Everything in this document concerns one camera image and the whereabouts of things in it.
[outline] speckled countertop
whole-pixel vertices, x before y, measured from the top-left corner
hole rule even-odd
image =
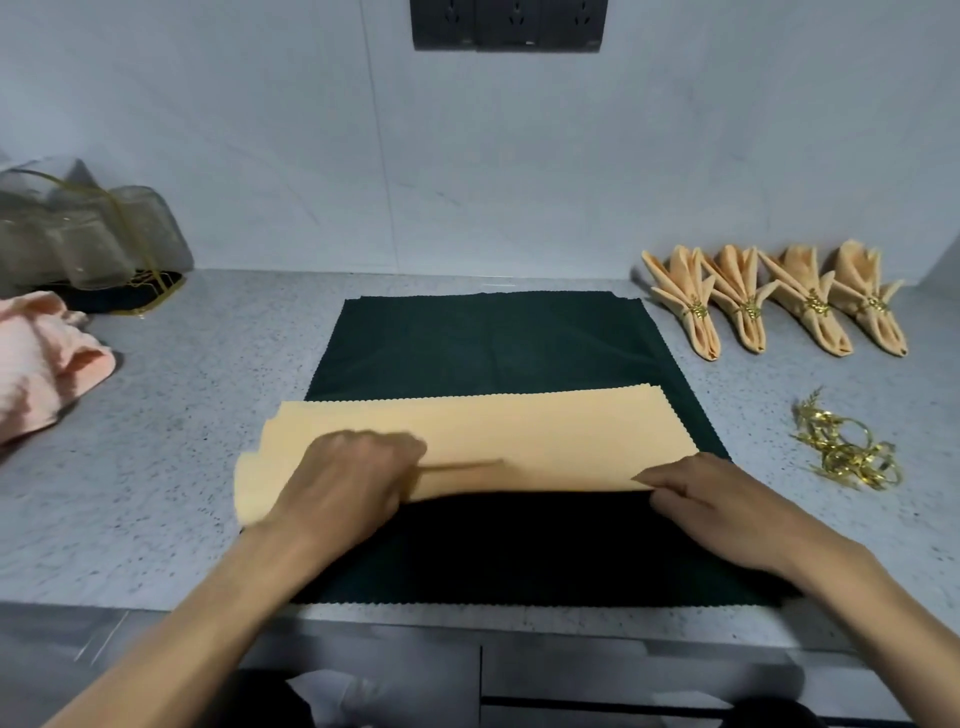
[[[0,601],[170,609],[236,533],[231,471],[283,400],[300,399],[345,299],[585,289],[627,281],[454,279],[202,271],[144,318],[90,330],[122,356],[114,376],[51,429],[0,460]],[[834,359],[774,304],[769,351],[753,356],[715,313],[707,363],[664,309],[651,314],[734,460],[844,534],[960,630],[960,420],[956,303],[904,290],[895,300],[911,353],[896,359],[849,320],[856,351]],[[825,385],[833,410],[895,442],[907,475],[886,493],[842,489],[804,470],[789,405]],[[638,554],[636,558],[656,558]],[[833,628],[802,602],[757,607],[580,609],[318,605],[305,619],[637,639],[830,647]]]

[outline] pink cloth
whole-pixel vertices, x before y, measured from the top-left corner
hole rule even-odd
[[[0,301],[0,444],[52,425],[113,372],[113,352],[77,328],[85,321],[48,291]]]

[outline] gold napkin ring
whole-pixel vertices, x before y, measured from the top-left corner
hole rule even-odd
[[[694,299],[690,305],[686,308],[687,313],[692,313],[698,319],[707,318],[707,307],[703,305],[700,299]]]
[[[860,305],[860,310],[863,313],[866,313],[867,309],[869,308],[875,308],[880,313],[890,313],[890,306],[876,296],[868,296],[867,299]]]
[[[804,300],[804,306],[821,316],[826,316],[830,313],[829,304],[820,298],[819,294],[812,288],[810,289],[810,295]]]
[[[821,456],[820,467],[812,470],[848,487],[855,486],[852,478],[875,491],[900,485],[903,471],[894,456],[896,446],[878,442],[870,428],[853,417],[840,417],[821,409],[817,401],[820,391],[818,388],[793,408],[794,421],[799,430],[793,437],[817,450]],[[860,446],[848,440],[840,431],[844,423],[862,429],[866,445]]]
[[[756,321],[760,318],[760,307],[756,305],[756,296],[751,296],[747,302],[740,306],[740,310],[743,311],[743,314],[751,321]]]

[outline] wall outlet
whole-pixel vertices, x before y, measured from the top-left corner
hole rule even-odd
[[[607,0],[410,0],[417,50],[598,51]]]
[[[414,48],[471,49],[475,0],[410,0]]]
[[[484,50],[535,47],[540,0],[477,0],[476,38]]]
[[[597,51],[606,22],[607,0],[547,0],[538,45],[551,51]]]

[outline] hand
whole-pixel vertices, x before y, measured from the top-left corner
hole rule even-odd
[[[304,578],[388,521],[426,444],[406,433],[333,432],[313,441],[262,528],[296,553]]]
[[[817,521],[733,463],[706,452],[648,468],[650,503],[717,556],[811,588],[817,570],[856,560],[866,549]]]

